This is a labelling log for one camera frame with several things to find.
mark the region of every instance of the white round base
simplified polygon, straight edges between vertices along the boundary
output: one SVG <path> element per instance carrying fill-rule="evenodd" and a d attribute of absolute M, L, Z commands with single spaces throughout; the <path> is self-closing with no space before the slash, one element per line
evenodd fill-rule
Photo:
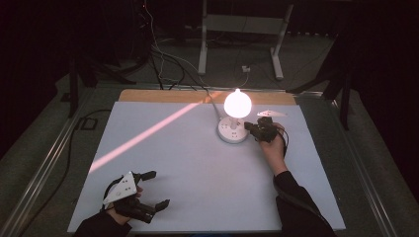
<path fill-rule="evenodd" d="M 223 118 L 218 124 L 218 135 L 222 140 L 228 143 L 240 143 L 246 139 L 249 131 L 244 128 L 244 120 L 237 120 L 237 127 L 231 128 L 232 117 Z"/>

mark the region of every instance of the human hand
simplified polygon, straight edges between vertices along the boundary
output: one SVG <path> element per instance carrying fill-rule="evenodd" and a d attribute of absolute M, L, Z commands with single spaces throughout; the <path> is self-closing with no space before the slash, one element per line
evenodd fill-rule
<path fill-rule="evenodd" d="M 142 192 L 142 188 L 137 186 L 135 197 L 140 198 L 141 192 Z M 114 219 L 114 221 L 116 221 L 119 225 L 125 225 L 127 222 L 130 221 L 130 217 L 123 216 L 115 211 L 113 202 L 111 202 L 108 205 L 106 213 L 108 213 Z"/>
<path fill-rule="evenodd" d="M 284 135 L 285 128 L 281 124 L 274 122 L 273 125 L 278 129 L 281 135 Z M 259 141 L 259 145 L 275 175 L 288 170 L 284 161 L 284 140 L 279 135 L 271 142 Z"/>

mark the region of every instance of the lamp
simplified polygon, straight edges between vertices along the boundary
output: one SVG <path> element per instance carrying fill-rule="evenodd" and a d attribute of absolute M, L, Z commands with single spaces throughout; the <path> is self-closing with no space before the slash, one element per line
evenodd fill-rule
<path fill-rule="evenodd" d="M 244 120 L 252 109 L 249 96 L 236 89 L 234 93 L 225 98 L 224 110 L 228 117 L 223 118 L 218 124 L 218 134 L 228 143 L 239 143 L 246 139 L 248 130 L 244 128 Z"/>

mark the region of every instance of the black sleeve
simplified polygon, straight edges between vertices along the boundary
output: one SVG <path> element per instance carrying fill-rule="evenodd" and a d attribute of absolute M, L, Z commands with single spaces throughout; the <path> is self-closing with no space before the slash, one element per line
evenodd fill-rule
<path fill-rule="evenodd" d="M 119 225 L 105 211 L 83 220 L 73 237 L 126 237 L 131 227 Z"/>
<path fill-rule="evenodd" d="M 301 187 L 290 171 L 283 172 L 274 177 L 274 185 L 288 196 L 298 199 L 313 210 L 318 211 L 307 190 Z M 333 229 L 315 213 L 277 196 L 277 209 L 283 223 L 283 236 L 336 236 Z"/>

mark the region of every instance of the white tabletop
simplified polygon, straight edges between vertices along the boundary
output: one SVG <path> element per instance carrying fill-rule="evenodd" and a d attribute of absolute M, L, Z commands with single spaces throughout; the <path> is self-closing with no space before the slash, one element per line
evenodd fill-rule
<path fill-rule="evenodd" d="M 221 114 L 222 105 L 217 104 Z M 299 106 L 256 105 L 290 136 L 287 164 L 334 229 L 344 229 L 336 199 Z M 74 210 L 68 231 L 98 212 L 109 183 L 128 171 L 156 171 L 140 182 L 141 202 L 169 206 L 150 224 L 132 220 L 132 232 L 254 232 L 281 230 L 273 174 L 252 136 L 239 144 L 222 141 L 211 104 L 116 102 Z"/>

